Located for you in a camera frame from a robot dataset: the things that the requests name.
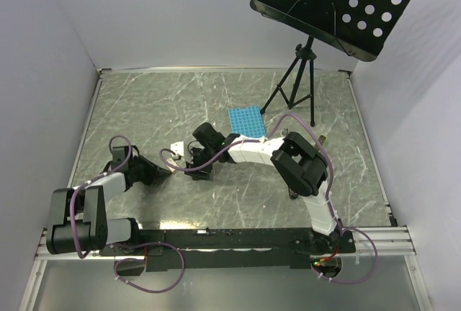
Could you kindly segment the small staple box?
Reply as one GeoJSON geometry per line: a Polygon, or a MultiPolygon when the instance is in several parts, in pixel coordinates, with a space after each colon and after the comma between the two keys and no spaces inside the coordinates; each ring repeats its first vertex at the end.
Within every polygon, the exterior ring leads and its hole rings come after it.
{"type": "Polygon", "coordinates": [[[167,158],[166,167],[170,170],[170,172],[176,173],[178,171],[179,165],[176,163],[176,161],[173,158],[167,158]]]}

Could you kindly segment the black beige stapler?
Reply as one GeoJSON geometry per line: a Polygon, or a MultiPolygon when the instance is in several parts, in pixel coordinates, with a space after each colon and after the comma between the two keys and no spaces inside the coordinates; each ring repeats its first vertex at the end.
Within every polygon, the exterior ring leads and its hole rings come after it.
{"type": "MultiPolygon", "coordinates": [[[[290,131],[285,128],[283,131],[282,131],[282,136],[285,138],[288,136],[288,134],[290,133],[290,131]]],[[[288,189],[288,195],[289,195],[289,198],[290,199],[297,199],[298,198],[298,194],[296,194],[293,190],[291,189],[288,189]]]]}

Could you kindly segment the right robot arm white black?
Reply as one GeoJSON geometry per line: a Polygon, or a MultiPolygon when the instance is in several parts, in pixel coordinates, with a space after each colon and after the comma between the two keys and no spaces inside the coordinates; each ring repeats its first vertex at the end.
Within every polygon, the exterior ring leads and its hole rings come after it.
{"type": "Polygon", "coordinates": [[[327,160],[301,134],[289,132],[274,139],[248,138],[237,133],[224,136],[206,122],[193,132],[193,137],[202,147],[185,147],[191,155],[186,162],[186,175],[208,180],[216,161],[273,166],[288,189],[303,198],[315,232],[315,246],[330,252],[339,244],[341,222],[331,206],[327,160]]]}

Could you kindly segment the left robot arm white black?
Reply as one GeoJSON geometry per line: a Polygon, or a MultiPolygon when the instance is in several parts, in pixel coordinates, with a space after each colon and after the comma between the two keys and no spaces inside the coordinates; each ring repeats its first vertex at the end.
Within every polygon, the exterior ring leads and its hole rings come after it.
{"type": "Polygon", "coordinates": [[[48,252],[75,253],[76,236],[82,253],[102,250],[111,244],[117,244],[125,254],[137,253],[143,244],[138,223],[131,217],[109,219],[106,205],[136,183],[154,186],[170,175],[169,169],[141,156],[137,147],[114,147],[112,160],[97,181],[85,183],[82,188],[53,192],[46,235],[48,252]]]}

